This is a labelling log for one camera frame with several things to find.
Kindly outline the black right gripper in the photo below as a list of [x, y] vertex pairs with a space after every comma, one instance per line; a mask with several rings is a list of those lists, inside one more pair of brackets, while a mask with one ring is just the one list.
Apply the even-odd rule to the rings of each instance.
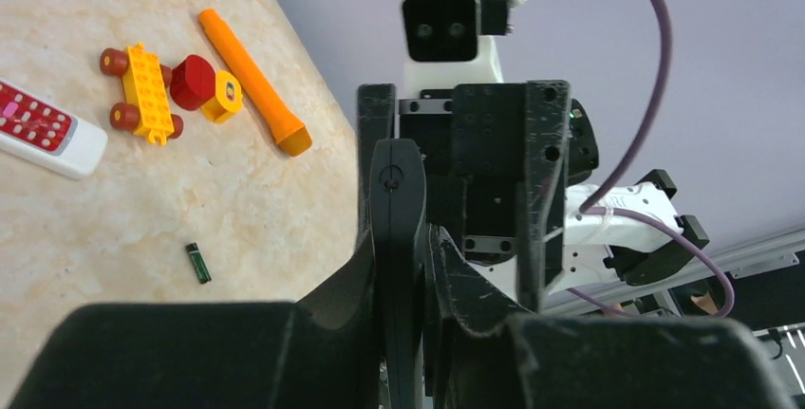
[[[551, 80], [465, 84], [399, 103], [400, 136], [417, 143], [426, 173], [427, 221], [481, 266], [514, 257], [516, 229], [517, 301], [533, 312], [563, 271], [570, 100], [570, 85]], [[392, 137], [395, 106], [394, 84], [357, 89], [356, 249], [370, 225], [373, 154]]]

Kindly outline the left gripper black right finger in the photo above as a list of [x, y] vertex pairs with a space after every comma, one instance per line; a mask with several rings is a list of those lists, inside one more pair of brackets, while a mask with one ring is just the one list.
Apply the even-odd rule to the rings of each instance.
[[439, 332], [426, 343], [438, 408], [789, 408], [743, 325], [703, 318], [534, 314], [428, 232]]

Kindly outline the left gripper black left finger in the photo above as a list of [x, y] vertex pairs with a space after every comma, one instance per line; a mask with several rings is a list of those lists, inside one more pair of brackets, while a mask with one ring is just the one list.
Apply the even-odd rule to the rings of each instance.
[[96, 304], [52, 331], [14, 408], [371, 408], [374, 255], [296, 302]]

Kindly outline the white remote control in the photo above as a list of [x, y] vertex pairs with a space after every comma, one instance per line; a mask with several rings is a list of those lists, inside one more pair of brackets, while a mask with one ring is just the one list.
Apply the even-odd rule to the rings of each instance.
[[98, 167], [108, 142], [99, 126], [5, 80], [1, 82], [1, 150], [75, 180]]

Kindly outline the black remote control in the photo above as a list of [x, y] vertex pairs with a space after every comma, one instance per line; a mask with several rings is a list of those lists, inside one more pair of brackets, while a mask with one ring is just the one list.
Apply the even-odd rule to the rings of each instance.
[[370, 181], [369, 215], [389, 403], [392, 408], [420, 408], [422, 262], [418, 246], [426, 187], [417, 144], [411, 139], [378, 141]]

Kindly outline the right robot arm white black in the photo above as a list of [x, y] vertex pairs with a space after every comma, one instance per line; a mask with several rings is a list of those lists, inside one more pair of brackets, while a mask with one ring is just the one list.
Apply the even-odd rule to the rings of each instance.
[[673, 207], [665, 171], [633, 186], [588, 184], [594, 135], [564, 82], [462, 84], [413, 99], [365, 84], [357, 105], [362, 224], [393, 320], [424, 311], [430, 228], [467, 261], [516, 266], [502, 289], [530, 309], [596, 282], [664, 280], [708, 243], [698, 220]]

